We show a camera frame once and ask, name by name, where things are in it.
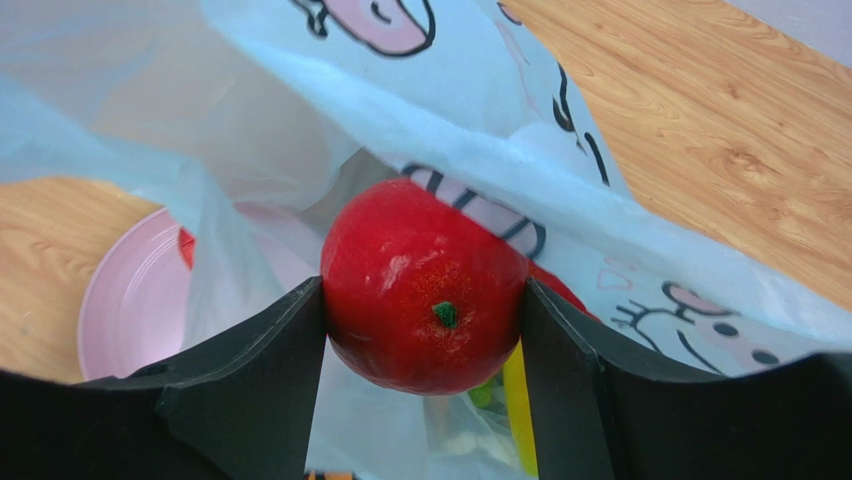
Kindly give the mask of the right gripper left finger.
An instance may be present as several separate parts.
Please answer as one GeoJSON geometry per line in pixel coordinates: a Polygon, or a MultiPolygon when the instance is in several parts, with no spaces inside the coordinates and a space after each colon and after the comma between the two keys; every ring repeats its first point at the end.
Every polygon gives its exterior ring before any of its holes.
{"type": "Polygon", "coordinates": [[[5,479],[300,479],[325,349],[313,277],[126,378],[1,375],[5,479]]]}

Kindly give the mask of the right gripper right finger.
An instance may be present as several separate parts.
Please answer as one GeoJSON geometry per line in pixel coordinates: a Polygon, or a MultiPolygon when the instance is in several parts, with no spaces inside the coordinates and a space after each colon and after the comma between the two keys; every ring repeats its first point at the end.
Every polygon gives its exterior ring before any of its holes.
{"type": "Polygon", "coordinates": [[[739,378],[672,360],[530,280],[526,369],[542,479],[847,479],[851,357],[739,378]]]}

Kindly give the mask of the yellow banana bunch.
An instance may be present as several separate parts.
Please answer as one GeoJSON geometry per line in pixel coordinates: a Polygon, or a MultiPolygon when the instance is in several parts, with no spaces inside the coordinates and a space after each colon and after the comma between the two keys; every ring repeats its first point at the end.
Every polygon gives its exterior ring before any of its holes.
{"type": "Polygon", "coordinates": [[[511,435],[521,466],[528,475],[537,477],[534,431],[521,342],[504,364],[502,377],[511,435]]]}

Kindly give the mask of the green grape bunch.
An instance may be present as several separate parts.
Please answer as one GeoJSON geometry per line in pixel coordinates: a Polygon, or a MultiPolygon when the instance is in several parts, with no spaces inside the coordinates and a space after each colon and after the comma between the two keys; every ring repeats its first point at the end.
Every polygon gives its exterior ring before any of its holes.
{"type": "Polygon", "coordinates": [[[491,378],[485,383],[470,389],[467,394],[476,408],[485,409],[492,403],[493,390],[496,386],[496,379],[491,378]]]}

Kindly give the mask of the red apple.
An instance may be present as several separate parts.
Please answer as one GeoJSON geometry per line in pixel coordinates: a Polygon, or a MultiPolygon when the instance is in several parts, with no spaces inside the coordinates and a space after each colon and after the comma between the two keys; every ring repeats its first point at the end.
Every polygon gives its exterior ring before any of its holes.
{"type": "Polygon", "coordinates": [[[582,301],[560,279],[541,268],[537,263],[531,262],[529,264],[529,276],[545,284],[584,315],[598,320],[598,318],[588,311],[582,301]]]}
{"type": "Polygon", "coordinates": [[[422,396],[476,388],[519,342],[528,266],[414,182],[377,183],[343,208],[322,248],[331,345],[384,388],[422,396]]]}
{"type": "Polygon", "coordinates": [[[185,228],[180,227],[178,230],[178,250],[181,259],[189,270],[192,270],[194,266],[195,243],[195,237],[185,228]]]}

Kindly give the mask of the red apple back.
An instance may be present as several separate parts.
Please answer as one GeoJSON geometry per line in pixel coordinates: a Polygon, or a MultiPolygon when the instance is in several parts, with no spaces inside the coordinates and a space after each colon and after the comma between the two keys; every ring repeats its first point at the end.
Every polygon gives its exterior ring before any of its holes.
{"type": "Polygon", "coordinates": [[[384,388],[422,396],[476,388],[519,342],[528,266],[414,182],[377,183],[343,208],[322,248],[331,345],[384,388]]]}

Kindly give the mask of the light blue plastic bag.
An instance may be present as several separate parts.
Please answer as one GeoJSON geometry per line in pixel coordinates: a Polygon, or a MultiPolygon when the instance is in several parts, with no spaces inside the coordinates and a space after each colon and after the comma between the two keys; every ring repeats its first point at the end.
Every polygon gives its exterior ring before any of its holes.
{"type": "MultiPolygon", "coordinates": [[[[109,181],[194,233],[242,204],[323,238],[415,181],[601,324],[725,378],[851,357],[851,315],[638,204],[571,77],[497,1],[5,1],[1,179],[109,181]]],[[[372,385],[325,338],[306,471],[519,479],[465,394],[372,385]]]]}

